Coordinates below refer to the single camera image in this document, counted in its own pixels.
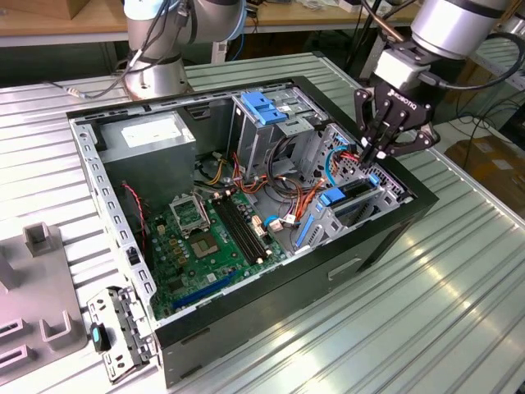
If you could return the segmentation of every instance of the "wooden shelf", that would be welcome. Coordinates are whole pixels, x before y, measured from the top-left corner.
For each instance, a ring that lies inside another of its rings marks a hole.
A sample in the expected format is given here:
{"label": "wooden shelf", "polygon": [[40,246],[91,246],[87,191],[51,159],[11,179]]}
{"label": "wooden shelf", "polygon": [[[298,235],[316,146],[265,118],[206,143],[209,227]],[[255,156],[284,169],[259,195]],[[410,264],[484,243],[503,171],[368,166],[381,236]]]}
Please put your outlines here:
{"label": "wooden shelf", "polygon": [[[417,11],[418,6],[412,5],[392,17],[391,21],[410,22]],[[264,3],[258,11],[260,26],[341,25],[357,20],[358,12],[346,12],[338,7],[313,11],[298,3]],[[248,18],[246,25],[254,26],[254,20]],[[126,29],[120,0],[91,0],[72,21],[16,10],[7,10],[6,15],[0,16],[0,37],[120,33]]]}

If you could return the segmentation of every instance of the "ribbed metal surface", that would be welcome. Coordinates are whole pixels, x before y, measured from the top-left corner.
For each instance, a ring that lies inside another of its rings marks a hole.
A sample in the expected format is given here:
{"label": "ribbed metal surface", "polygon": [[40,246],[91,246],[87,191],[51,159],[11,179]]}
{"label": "ribbed metal surface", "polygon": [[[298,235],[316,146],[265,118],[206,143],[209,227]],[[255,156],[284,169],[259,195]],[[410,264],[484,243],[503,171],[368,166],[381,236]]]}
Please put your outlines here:
{"label": "ribbed metal surface", "polygon": [[[189,68],[196,89],[306,75],[346,112],[355,84],[309,54]],[[95,91],[109,78],[75,81]],[[120,276],[63,113],[42,85],[0,90],[0,237],[44,220],[62,230],[85,304]],[[525,233],[438,153],[402,160],[440,201],[376,266],[187,378],[174,392],[513,392],[525,379]],[[93,347],[4,392],[164,392],[152,366],[111,387]]]}
{"label": "ribbed metal surface", "polygon": [[[518,58],[518,47],[507,39],[485,41],[471,56],[471,59],[496,76],[506,72]],[[506,82],[515,89],[525,89],[525,66],[510,76]]]}

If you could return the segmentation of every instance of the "open computer tower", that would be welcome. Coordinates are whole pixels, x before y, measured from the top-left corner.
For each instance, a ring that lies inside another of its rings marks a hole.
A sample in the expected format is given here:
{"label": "open computer tower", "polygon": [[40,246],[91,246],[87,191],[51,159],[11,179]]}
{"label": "open computer tower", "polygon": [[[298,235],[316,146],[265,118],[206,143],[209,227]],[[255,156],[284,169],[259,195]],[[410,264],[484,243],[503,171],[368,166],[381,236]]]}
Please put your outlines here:
{"label": "open computer tower", "polygon": [[68,114],[127,286],[89,302],[114,383],[167,386],[373,265],[437,201],[306,78]]}

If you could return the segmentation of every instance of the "yellow wire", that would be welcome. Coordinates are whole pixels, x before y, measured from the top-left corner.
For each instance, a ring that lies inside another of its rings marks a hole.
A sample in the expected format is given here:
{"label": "yellow wire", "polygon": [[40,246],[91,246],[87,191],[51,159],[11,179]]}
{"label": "yellow wire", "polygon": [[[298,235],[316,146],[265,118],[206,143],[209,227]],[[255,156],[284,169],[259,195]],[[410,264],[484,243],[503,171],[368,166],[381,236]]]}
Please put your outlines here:
{"label": "yellow wire", "polygon": [[217,169],[217,174],[215,175],[215,177],[210,182],[206,182],[207,185],[215,185],[217,182],[219,182],[219,179],[221,179],[222,164],[223,163],[224,163],[224,160],[220,160],[219,161],[219,168]]}

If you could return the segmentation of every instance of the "blue cable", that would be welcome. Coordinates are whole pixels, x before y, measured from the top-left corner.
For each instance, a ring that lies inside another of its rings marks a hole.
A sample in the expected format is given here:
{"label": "blue cable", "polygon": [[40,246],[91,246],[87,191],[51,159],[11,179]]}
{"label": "blue cable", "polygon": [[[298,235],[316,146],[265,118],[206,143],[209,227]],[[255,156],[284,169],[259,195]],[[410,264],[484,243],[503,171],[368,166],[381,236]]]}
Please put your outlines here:
{"label": "blue cable", "polygon": [[268,224],[270,224],[271,222],[273,222],[274,220],[278,219],[279,217],[278,216],[268,216],[267,219],[264,221],[264,226],[265,227],[268,227]]}
{"label": "blue cable", "polygon": [[240,53],[242,52],[244,47],[244,34],[240,35],[240,47],[235,56],[230,60],[230,62],[233,62],[237,57],[239,57]]}
{"label": "blue cable", "polygon": [[330,181],[332,186],[336,185],[336,181],[334,181],[333,176],[330,174],[331,155],[334,154],[334,152],[339,152],[340,150],[346,150],[346,147],[338,146],[337,148],[330,151],[330,153],[326,156],[325,172],[326,172],[326,177],[328,178],[328,181]]}

